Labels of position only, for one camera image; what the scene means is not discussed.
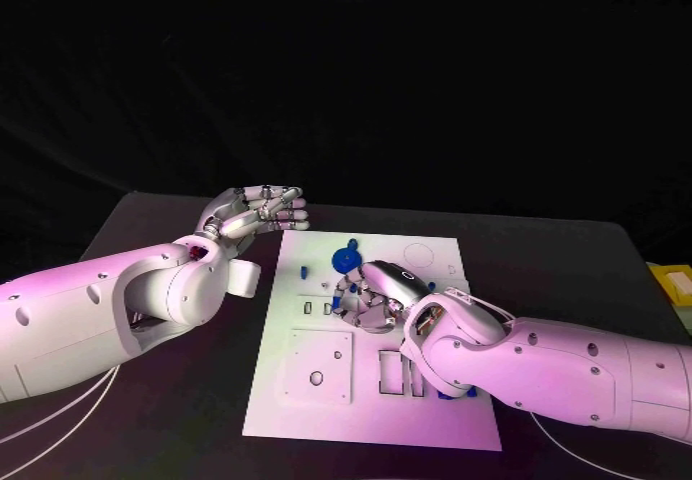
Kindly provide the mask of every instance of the black table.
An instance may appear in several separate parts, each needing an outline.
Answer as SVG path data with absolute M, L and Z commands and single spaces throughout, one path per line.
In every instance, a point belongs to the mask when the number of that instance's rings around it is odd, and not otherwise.
M 83 259 L 189 234 L 207 200 L 127 195 Z M 455 237 L 474 295 L 517 316 L 689 342 L 614 224 L 325 205 L 308 211 L 314 230 Z M 279 243 L 279 234 L 259 236 L 242 257 L 262 267 L 255 298 L 227 296 L 213 321 L 124 364 L 92 417 L 16 478 L 614 478 L 563 453 L 529 415 L 497 401 L 501 453 L 242 437 Z M 92 383 L 0 405 L 0 437 Z M 0 445 L 0 474 L 54 442 L 95 398 Z M 542 422 L 559 442 L 607 468 L 647 479 L 690 478 L 686 445 L 643 433 Z

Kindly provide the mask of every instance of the wire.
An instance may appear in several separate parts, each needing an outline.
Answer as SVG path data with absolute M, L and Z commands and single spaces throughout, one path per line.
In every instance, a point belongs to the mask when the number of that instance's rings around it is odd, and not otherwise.
M 10 478 L 11 475 L 14 475 L 17 472 L 20 472 L 29 465 L 31 465 L 31 463 L 34 463 L 57 447 L 57 445 L 67 439 L 67 437 L 72 435 L 72 433 L 75 433 L 75 430 L 79 428 L 82 423 L 89 418 L 90 414 L 93 413 L 93 410 L 98 407 L 98 404 L 101 403 L 101 400 L 105 397 L 105 394 L 108 393 L 108 390 L 109 390 L 111 385 L 112 385 L 112 381 L 115 380 L 115 377 L 118 375 L 118 370 L 119 370 L 119 365 L 112 368 L 111 381 L 108 382 L 108 385 L 105 386 L 103 391 L 101 392 L 101 396 L 98 397 L 96 403 L 93 403 L 93 406 L 90 407 L 90 410 L 86 412 L 86 415 L 82 417 L 78 424 L 72 427 L 72 430 L 69 430 L 69 432 L 62 436 L 62 438 L 50 445 L 50 447 L 46 448 L 46 450 L 43 450 L 43 452 L 39 455 L 36 455 L 36 457 L 33 457 L 31 460 L 29 460 L 18 468 L 16 468 L 10 473 L 7 473 L 3 477 L 0 477 L 0 480 L 5 480 L 7 478 Z
M 105 372 L 105 375 L 101 377 L 101 380 L 95 383 L 95 385 L 89 388 L 89 390 L 86 390 L 83 395 L 73 402 L 67 403 L 67 405 L 65 405 L 52 415 L 49 415 L 43 420 L 36 422 L 33 425 L 26 427 L 23 430 L 13 433 L 11 435 L 7 435 L 4 438 L 0 438 L 0 444 L 3 444 L 4 442 L 8 442 L 10 440 L 13 440 L 18 436 L 21 436 L 26 432 L 30 432 L 34 428 L 40 427 L 46 422 L 49 422 L 57 415 L 65 413 L 90 395 L 90 393 L 101 386 L 101 384 L 105 382 L 105 380 L 108 380 L 108 377 L 115 372 L 115 368 L 116 367 L 112 367 L 108 370 L 108 372 Z
M 545 436 L 552 440 L 552 443 L 573 457 L 576 460 L 581 460 L 584 463 L 588 463 L 592 467 L 595 467 L 598 470 L 602 470 L 604 472 L 611 473 L 612 475 L 617 475 L 621 478 L 628 478 L 630 480 L 644 480 L 640 477 L 631 477 L 630 475 L 625 475 L 624 473 L 615 472 L 614 470 L 607 469 L 605 467 L 601 467 L 597 465 L 594 462 L 589 462 L 585 458 L 581 458 L 571 450 L 568 450 L 566 447 L 562 446 L 562 444 L 552 438 L 550 434 L 548 433 L 548 430 L 545 430 L 543 426 L 540 425 L 540 422 L 537 421 L 536 416 L 533 415 L 532 412 L 529 412 L 530 417 L 533 418 L 533 421 L 536 422 L 537 427 L 545 433 Z

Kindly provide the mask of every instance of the robotic arm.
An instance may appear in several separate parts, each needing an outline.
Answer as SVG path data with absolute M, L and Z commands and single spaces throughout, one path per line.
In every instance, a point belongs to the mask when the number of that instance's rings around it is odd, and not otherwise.
M 363 301 L 357 312 L 340 308 L 351 283 Z M 455 288 L 431 293 L 411 272 L 382 261 L 349 272 L 333 306 L 370 333 L 389 332 L 396 319 L 405 322 L 400 353 L 449 397 L 475 385 L 506 405 L 563 422 L 692 441 L 690 347 L 514 319 Z
M 256 233 L 308 228 L 295 187 L 226 190 L 193 235 L 0 285 L 0 403 L 59 390 L 252 297 L 259 267 L 236 260 Z

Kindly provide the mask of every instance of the white board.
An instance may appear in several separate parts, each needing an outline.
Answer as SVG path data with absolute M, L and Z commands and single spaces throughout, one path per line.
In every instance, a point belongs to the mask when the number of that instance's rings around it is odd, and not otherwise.
M 331 255 L 350 238 L 357 240 L 363 262 L 398 263 L 425 282 L 435 282 L 435 291 L 448 286 L 468 291 L 455 239 L 284 232 L 242 433 L 259 437 L 498 451 L 497 424 L 484 391 L 478 390 L 475 398 L 439 399 L 425 380 L 421 385 L 419 373 L 403 360 L 403 395 L 380 393 L 380 351 L 398 351 L 402 325 L 390 333 L 373 335 L 324 314 L 324 303 L 331 303 L 334 285 L 341 278 L 331 268 Z M 308 270 L 305 280 L 300 278 L 301 266 Z M 308 314 L 304 313 L 305 302 L 311 307 Z M 354 304 L 356 298 L 344 297 L 344 302 Z M 304 341 L 298 343 L 292 341 L 294 331 L 302 335 Z M 336 350 L 331 342 L 338 338 L 344 343 L 350 338 L 350 351 Z M 314 352 L 314 358 L 300 363 L 295 357 L 307 351 Z M 328 357 L 336 351 L 341 359 L 344 354 L 350 355 L 349 392 L 343 388 L 343 371 L 327 370 L 337 365 L 330 362 L 336 359 Z M 324 383 L 327 376 L 320 386 L 310 383 L 314 372 L 325 373 L 318 368 L 330 372 L 333 384 Z M 302 389 L 295 394 L 288 390 L 291 385 Z M 421 390 L 424 396 L 415 396 Z

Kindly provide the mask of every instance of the yellow box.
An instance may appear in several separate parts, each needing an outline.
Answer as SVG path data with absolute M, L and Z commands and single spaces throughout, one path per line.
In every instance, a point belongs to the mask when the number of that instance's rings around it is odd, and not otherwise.
M 667 278 L 667 274 L 673 272 L 682 272 L 689 279 L 692 279 L 692 268 L 689 265 L 664 265 L 660 267 L 650 266 L 653 276 L 666 291 L 667 298 L 670 302 L 677 307 L 689 307 L 692 306 L 692 295 L 684 295 L 677 287 L 674 286 L 673 282 Z

